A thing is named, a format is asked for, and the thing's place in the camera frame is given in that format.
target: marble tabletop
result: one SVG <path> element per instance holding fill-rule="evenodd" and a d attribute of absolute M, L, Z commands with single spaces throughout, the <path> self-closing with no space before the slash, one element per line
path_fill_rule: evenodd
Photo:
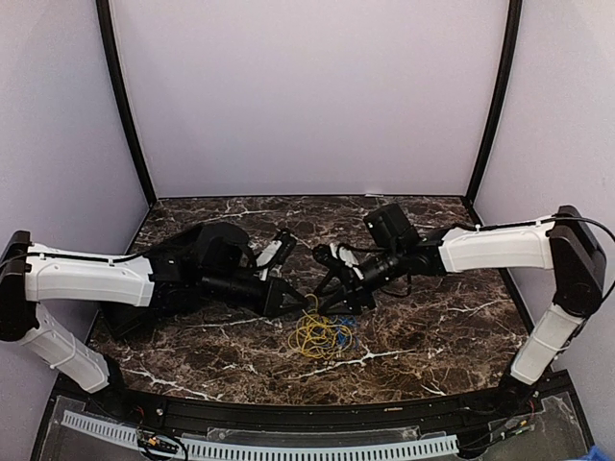
<path fill-rule="evenodd" d="M 470 222 L 461 201 L 452 197 L 168 199 L 154 206 L 133 250 L 200 222 L 237 224 L 257 248 L 286 227 L 298 244 L 282 277 L 309 293 L 325 274 L 310 249 L 340 241 L 373 245 L 362 217 L 392 202 L 420 232 Z M 301 313 L 268 320 L 210 300 L 196 313 L 164 319 L 119 342 L 99 318 L 90 346 L 117 359 L 133 389 L 200 400 L 308 405 L 421 399 L 491 387 L 527 337 L 495 270 L 414 277 L 410 297 L 377 293 L 376 301 L 376 309 L 357 317 L 358 347 L 331 362 L 288 347 Z"/>

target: yellow string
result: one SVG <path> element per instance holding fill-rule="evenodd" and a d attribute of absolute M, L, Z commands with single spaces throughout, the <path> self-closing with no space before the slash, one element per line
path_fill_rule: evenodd
<path fill-rule="evenodd" d="M 288 347 L 307 358 L 331 360 L 340 356 L 355 343 L 353 332 L 336 317 L 319 315 L 316 295 L 310 293 L 306 298 L 314 299 L 314 308 L 304 311 L 305 315 L 297 321 L 288 336 Z"/>

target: tangled rope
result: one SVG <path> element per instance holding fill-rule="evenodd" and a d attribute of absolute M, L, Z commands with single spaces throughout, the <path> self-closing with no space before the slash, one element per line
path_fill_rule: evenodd
<path fill-rule="evenodd" d="M 332 360 L 349 349 L 358 347 L 358 338 L 352 328 L 357 325 L 354 317 L 325 317 L 318 314 L 319 300 L 313 298 L 315 307 L 297 321 L 297 327 L 288 336 L 288 347 L 302 356 Z"/>

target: robotic arm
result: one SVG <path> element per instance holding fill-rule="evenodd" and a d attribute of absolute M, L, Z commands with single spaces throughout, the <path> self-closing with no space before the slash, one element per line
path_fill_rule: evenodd
<path fill-rule="evenodd" d="M 508 409 L 531 394 L 554 358 L 603 303 L 604 251 L 573 206 L 533 222 L 470 228 L 457 225 L 420 236 L 397 205 L 364 218 L 378 248 L 362 263 L 353 247 L 331 244 L 313 250 L 329 273 L 315 294 L 329 296 L 320 313 L 359 314 L 374 307 L 372 293 L 401 276 L 445 276 L 479 268 L 537 267 L 553 270 L 553 302 L 518 351 L 500 384 Z M 339 283 L 328 285 L 333 279 Z"/>
<path fill-rule="evenodd" d="M 281 230 L 260 255 L 248 243 L 241 228 L 217 223 L 191 228 L 140 254 L 111 256 L 33 244 L 28 232 L 18 231 L 0 258 L 0 340 L 33 351 L 89 393 L 122 388 L 116 362 L 76 339 L 41 302 L 103 302 L 111 314 L 106 320 L 116 322 L 111 331 L 119 335 L 137 327 L 139 316 L 193 310 L 203 296 L 245 304 L 268 317 L 305 307 L 303 295 L 271 276 L 296 244 L 290 232 Z M 244 256 L 247 266 L 240 265 Z M 130 322 L 113 317 L 130 309 L 138 311 Z"/>

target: black pole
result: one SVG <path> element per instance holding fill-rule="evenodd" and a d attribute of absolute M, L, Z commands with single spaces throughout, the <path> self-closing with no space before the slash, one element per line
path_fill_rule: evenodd
<path fill-rule="evenodd" d="M 143 189 L 143 194 L 145 195 L 147 203 L 151 206 L 156 203 L 156 192 L 154 191 L 150 174 L 147 171 L 143 151 L 141 150 L 138 136 L 136 135 L 133 113 L 128 103 L 128 95 L 126 93 L 126 87 L 124 86 L 119 56 L 117 55 L 115 35 L 113 34 L 109 0 L 96 0 L 96 10 L 98 11 L 100 34 L 103 38 L 103 46 L 105 47 L 105 56 L 107 57 L 107 67 L 111 77 L 111 85 L 113 87 L 113 93 L 115 94 L 115 103 L 117 104 L 119 117 L 122 121 L 122 127 L 124 127 L 124 135 L 128 142 L 128 148 L 131 151 L 131 157 L 135 164 L 138 180 L 141 183 L 141 188 Z"/>
<path fill-rule="evenodd" d="M 500 66 L 498 68 L 498 77 L 493 90 L 493 98 L 491 99 L 491 107 L 487 116 L 487 123 L 482 134 L 480 142 L 479 154 L 474 165 L 470 185 L 465 193 L 465 198 L 470 204 L 473 204 L 479 194 L 480 183 L 484 176 L 484 171 L 487 168 L 493 140 L 496 137 L 502 107 L 504 105 L 504 97 L 506 88 L 508 87 L 508 78 L 510 77 L 510 69 L 512 68 L 512 58 L 515 54 L 515 44 L 517 43 L 517 33 L 519 32 L 519 20 L 521 18 L 521 6 L 523 0 L 510 0 L 508 4 L 508 18 L 506 20 L 506 30 L 504 32 L 504 44 L 502 45 L 502 54 L 500 56 Z"/>

